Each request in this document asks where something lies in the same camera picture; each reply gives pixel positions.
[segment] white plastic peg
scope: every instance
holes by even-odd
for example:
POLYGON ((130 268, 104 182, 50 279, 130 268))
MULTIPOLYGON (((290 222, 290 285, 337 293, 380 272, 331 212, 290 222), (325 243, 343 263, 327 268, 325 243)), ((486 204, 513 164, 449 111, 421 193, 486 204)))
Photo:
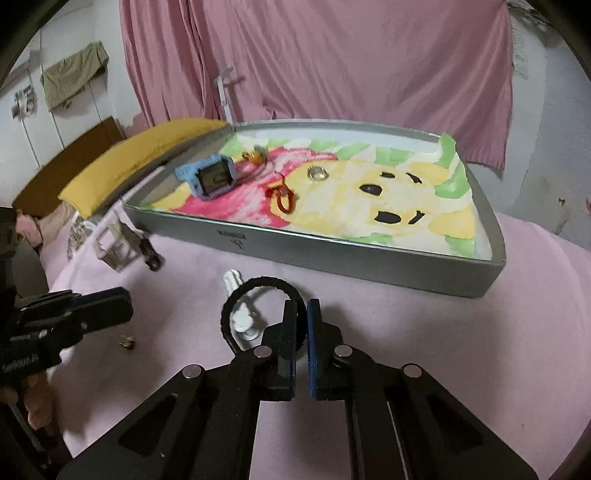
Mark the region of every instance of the white plastic peg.
MULTIPOLYGON (((222 279, 228 297, 234 292, 234 290, 243 284, 242 277, 238 270, 228 270, 224 273, 222 279)), ((241 301, 238 308, 230 315, 230 325, 236 333, 248 342, 254 340, 261 334, 260 330, 255 326, 252 312, 244 301, 241 301)))

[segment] gray metal tray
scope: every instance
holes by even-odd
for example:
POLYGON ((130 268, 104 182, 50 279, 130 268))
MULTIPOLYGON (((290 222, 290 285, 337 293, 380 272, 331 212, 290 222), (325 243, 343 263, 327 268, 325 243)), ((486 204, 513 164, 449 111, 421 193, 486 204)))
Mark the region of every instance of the gray metal tray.
POLYGON ((290 132, 292 138, 309 138, 306 134, 313 132, 317 135, 319 131, 322 131, 322 138, 331 135, 343 138, 343 134, 347 138, 377 135, 383 141, 388 136, 396 137, 398 145, 402 139, 407 146, 417 142, 436 143, 439 139, 438 135, 425 132, 364 122, 276 120, 239 124, 194 139, 185 152, 172 158, 162 172, 127 200, 125 211, 139 229, 224 251, 455 296, 480 297, 486 293, 505 266, 505 243, 495 214, 468 168, 466 174, 473 202, 479 224, 483 227, 480 241, 484 238, 487 243, 489 260, 360 244, 141 208, 178 184, 174 177, 177 165, 195 155, 205 157, 219 151, 234 133, 289 138, 285 135, 290 132))

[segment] pink blanket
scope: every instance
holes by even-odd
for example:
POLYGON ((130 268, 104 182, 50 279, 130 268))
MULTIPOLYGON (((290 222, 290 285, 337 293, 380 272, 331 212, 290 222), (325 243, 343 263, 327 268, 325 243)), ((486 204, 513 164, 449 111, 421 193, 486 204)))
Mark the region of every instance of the pink blanket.
MULTIPOLYGON (((110 221, 112 213, 103 221, 110 221)), ((232 358, 219 331, 222 275, 271 275, 317 297, 326 321, 381 363, 416 362, 547 480, 591 419, 591 254, 540 227, 499 215, 508 264, 486 296, 461 299, 341 277, 154 236, 166 259, 118 274, 85 243, 54 283, 90 293, 124 286, 128 325, 86 337, 63 355, 51 379, 59 422, 77 455, 187 364, 213 368, 232 358), (121 335, 137 340, 122 349, 121 335)), ((284 296, 261 296, 268 323, 284 296)), ((303 374, 306 359, 299 366, 303 374)), ((251 478, 349 477, 345 411, 316 403, 306 376, 290 403, 263 403, 251 478)))
POLYGON ((333 118, 451 134, 504 169, 511 23, 504 0, 121 0, 148 121, 217 115, 228 64, 237 121, 333 118))

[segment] pink curtain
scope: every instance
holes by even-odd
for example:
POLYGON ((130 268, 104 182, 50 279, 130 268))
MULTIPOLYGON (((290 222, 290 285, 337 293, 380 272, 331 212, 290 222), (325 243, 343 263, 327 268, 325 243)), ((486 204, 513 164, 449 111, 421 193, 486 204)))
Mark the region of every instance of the pink curtain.
POLYGON ((447 132, 465 160, 504 168, 512 105, 504 0, 121 5, 148 121, 216 116, 212 82, 231 64, 237 121, 336 118, 447 132))
POLYGON ((219 118, 189 1, 121 0, 119 9, 129 77, 148 124, 219 118))

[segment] orange keychain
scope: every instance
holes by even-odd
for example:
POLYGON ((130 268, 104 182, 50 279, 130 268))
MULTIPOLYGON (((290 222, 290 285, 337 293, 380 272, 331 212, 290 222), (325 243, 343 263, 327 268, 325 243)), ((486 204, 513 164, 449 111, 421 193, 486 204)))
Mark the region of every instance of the orange keychain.
POLYGON ((282 181, 281 185, 277 187, 269 187, 265 192, 265 197, 272 199, 274 196, 277 197, 277 208, 285 214, 289 214, 293 212, 294 208, 296 207, 296 195, 293 193, 292 190, 287 186, 285 183, 285 175, 281 173, 282 181), (287 207, 283 205, 283 197, 287 197, 287 207))

